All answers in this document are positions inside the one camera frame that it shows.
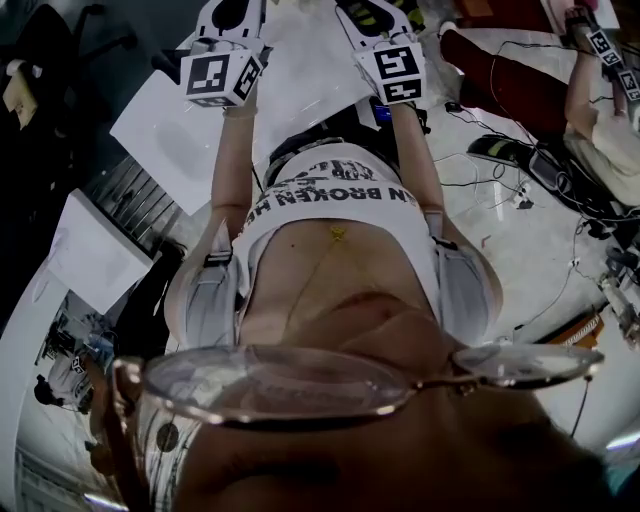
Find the eyeglasses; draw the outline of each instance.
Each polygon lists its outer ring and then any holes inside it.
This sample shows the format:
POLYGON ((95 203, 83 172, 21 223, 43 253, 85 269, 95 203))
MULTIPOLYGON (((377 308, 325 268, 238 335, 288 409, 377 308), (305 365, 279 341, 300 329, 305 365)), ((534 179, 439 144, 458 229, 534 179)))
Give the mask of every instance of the eyeglasses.
POLYGON ((453 387, 535 390, 590 378, 604 355, 578 347, 487 345, 451 356, 455 376, 409 381, 399 370, 349 354, 282 346, 201 348, 151 361, 114 362, 114 408, 124 421, 127 388, 159 407, 210 425, 319 430, 374 421, 421 391, 453 387))

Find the fluorescent light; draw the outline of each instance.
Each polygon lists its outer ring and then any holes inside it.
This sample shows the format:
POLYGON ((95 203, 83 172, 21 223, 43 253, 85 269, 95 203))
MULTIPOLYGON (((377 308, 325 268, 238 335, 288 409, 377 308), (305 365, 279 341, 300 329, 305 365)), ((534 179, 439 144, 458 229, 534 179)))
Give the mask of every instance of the fluorescent light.
POLYGON ((630 446, 632 444, 635 444, 638 440, 640 440, 640 431, 629 434, 628 436, 614 439, 607 445, 607 450, 617 450, 618 448, 630 446))

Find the leg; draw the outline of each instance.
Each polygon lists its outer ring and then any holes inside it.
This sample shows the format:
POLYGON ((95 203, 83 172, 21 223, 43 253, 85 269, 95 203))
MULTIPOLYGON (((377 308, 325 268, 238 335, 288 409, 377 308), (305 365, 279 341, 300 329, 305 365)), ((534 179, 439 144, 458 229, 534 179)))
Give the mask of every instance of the leg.
POLYGON ((465 74, 460 95, 464 106, 506 118, 511 115, 537 139, 564 134, 566 84, 514 60, 494 57, 453 30, 444 33, 440 45, 445 60, 465 74))

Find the red pants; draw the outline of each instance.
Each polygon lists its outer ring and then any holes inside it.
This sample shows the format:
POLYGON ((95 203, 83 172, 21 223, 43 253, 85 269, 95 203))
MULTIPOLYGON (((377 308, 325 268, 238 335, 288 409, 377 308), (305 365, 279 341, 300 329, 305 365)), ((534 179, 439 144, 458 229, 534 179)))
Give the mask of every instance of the red pants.
POLYGON ((562 137, 567 125, 564 116, 567 85, 564 82, 514 60, 497 57, 493 91, 498 104, 490 85, 493 55, 454 30, 444 33, 440 49, 445 60, 465 74, 461 105, 501 117, 511 116, 538 140, 562 137))

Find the nose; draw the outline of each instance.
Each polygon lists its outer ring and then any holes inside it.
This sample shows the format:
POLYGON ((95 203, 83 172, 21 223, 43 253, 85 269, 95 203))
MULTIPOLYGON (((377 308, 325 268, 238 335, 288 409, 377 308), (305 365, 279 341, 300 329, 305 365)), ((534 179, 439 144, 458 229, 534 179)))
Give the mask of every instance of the nose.
POLYGON ((391 365, 408 378, 426 380, 448 372, 455 348, 455 340, 433 317, 411 310, 345 342, 339 350, 391 365))

